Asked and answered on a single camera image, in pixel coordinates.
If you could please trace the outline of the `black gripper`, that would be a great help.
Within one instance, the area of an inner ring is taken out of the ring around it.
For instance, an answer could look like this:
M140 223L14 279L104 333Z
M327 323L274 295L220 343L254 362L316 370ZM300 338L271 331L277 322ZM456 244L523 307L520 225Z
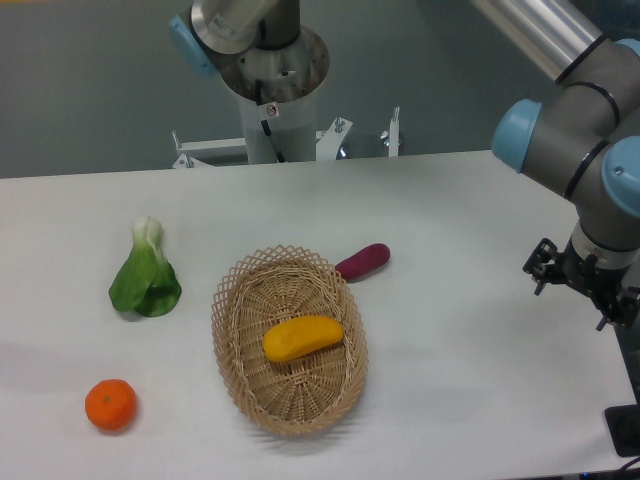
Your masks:
M615 251L587 238L572 237L563 255L562 272L568 284L591 297L602 314L596 330L608 324L630 328L639 314L639 288L622 287L622 280L639 258L639 250ZM556 245L543 238L526 260L523 271L534 281L535 295L559 283L558 259Z

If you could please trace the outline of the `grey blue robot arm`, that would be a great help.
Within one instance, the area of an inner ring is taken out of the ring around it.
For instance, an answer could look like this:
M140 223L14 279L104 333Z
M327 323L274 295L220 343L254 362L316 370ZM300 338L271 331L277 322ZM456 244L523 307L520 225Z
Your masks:
M639 291L622 281L639 256L639 140L612 141L639 107L639 43L609 40L568 1L480 1L477 8L562 89L551 104L515 103L492 153L571 202L564 250L542 240L524 269L538 289L564 284L604 324L631 326ZM333 160L350 123L318 135L309 102L325 80L327 47L296 1L194 1L169 22L183 58L218 75L239 102L251 163Z

